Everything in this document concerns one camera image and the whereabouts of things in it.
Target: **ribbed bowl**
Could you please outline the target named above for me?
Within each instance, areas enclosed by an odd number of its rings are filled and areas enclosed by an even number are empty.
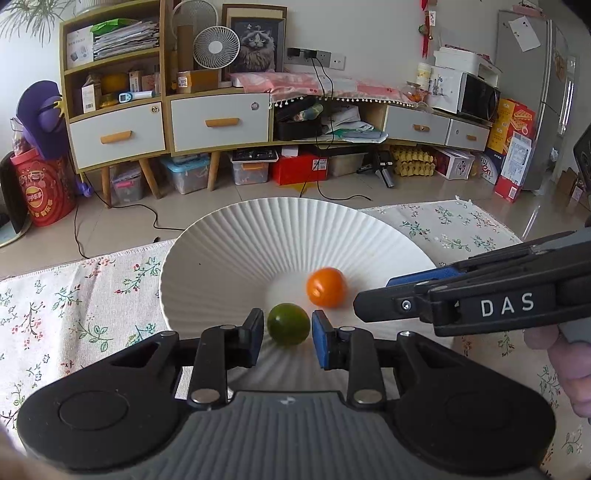
[[[343,307],[325,309],[333,326],[370,330],[395,339],[402,330],[433,337],[418,319],[362,323],[353,312],[358,292],[383,287],[392,277],[434,268],[419,247],[374,217],[335,203],[298,198],[250,200],[224,207],[183,232],[170,249],[160,277],[160,302],[171,330],[199,337],[207,328],[241,325],[250,310],[266,315],[278,303],[316,309],[306,296],[306,279],[321,267],[345,275],[349,296]],[[383,370],[389,395],[396,386]],[[257,365],[228,372],[234,390],[341,390],[347,373],[323,371],[311,334],[282,348],[265,334]]]

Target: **metal screw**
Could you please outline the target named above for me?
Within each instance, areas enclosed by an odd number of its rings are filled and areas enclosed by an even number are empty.
[[[220,398],[220,394],[217,390],[212,388],[200,388],[191,392],[191,400],[199,404],[210,404],[217,401]]]
[[[353,394],[353,399],[361,405],[373,405],[382,401],[382,394],[372,389],[357,390]]]

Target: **white box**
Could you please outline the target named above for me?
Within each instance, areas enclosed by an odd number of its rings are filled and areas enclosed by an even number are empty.
[[[433,148],[436,160],[435,171],[448,180],[467,180],[474,162],[470,152],[451,148]]]
[[[92,48],[94,35],[90,32],[91,28],[92,25],[66,35],[68,69],[94,61]]]
[[[435,66],[468,72],[493,87],[499,86],[501,71],[477,53],[457,48],[441,47],[434,51]]]
[[[84,113],[94,112],[98,107],[100,96],[100,84],[82,87],[82,111]]]

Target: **plastic storage box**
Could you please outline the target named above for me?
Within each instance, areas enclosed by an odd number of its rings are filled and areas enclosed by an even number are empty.
[[[234,183],[236,185],[251,185],[253,183],[265,183],[269,179],[269,163],[274,160],[240,160],[232,158],[234,170]]]
[[[169,158],[160,160],[166,167],[166,175],[170,183],[181,194],[195,192],[207,187],[207,178],[209,177],[210,158],[200,156],[195,160],[189,160],[184,163],[176,164]]]
[[[342,177],[355,173],[363,164],[365,153],[351,153],[349,155],[334,155],[329,157],[329,176]]]
[[[139,164],[114,174],[111,183],[119,203],[139,202],[144,197],[142,169]]]

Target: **green lime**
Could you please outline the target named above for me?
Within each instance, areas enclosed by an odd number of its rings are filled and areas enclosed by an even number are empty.
[[[302,307],[280,303],[269,312],[267,331],[281,346],[299,345],[308,338],[310,318]]]

